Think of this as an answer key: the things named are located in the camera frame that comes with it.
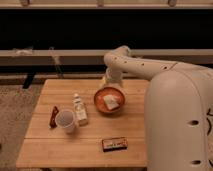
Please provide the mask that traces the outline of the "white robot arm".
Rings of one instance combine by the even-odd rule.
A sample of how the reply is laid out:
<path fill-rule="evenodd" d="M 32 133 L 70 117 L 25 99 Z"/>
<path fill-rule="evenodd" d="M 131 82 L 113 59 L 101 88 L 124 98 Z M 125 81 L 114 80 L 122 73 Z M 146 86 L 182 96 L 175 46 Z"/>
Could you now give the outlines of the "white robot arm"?
<path fill-rule="evenodd" d="M 147 171 L 209 171 L 213 132 L 213 69 L 179 61 L 140 59 L 127 46 L 104 55 L 105 80 L 124 72 L 149 82 L 144 96 Z"/>

